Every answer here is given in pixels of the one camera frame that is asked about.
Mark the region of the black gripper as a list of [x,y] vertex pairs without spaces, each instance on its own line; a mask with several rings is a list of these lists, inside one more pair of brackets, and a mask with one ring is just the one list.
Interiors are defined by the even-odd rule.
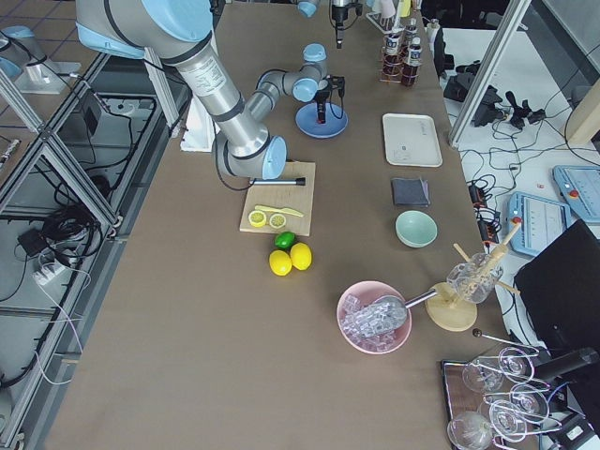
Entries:
[[329,99],[329,90],[321,89],[318,90],[315,94],[314,101],[317,103],[316,105],[316,113],[317,113],[317,122],[325,123],[326,122],[326,102]]
[[346,29],[345,22],[348,20],[349,11],[353,10],[355,15],[361,15],[361,2],[354,0],[332,0],[329,2],[330,20],[336,33],[336,47],[342,48],[343,31]]

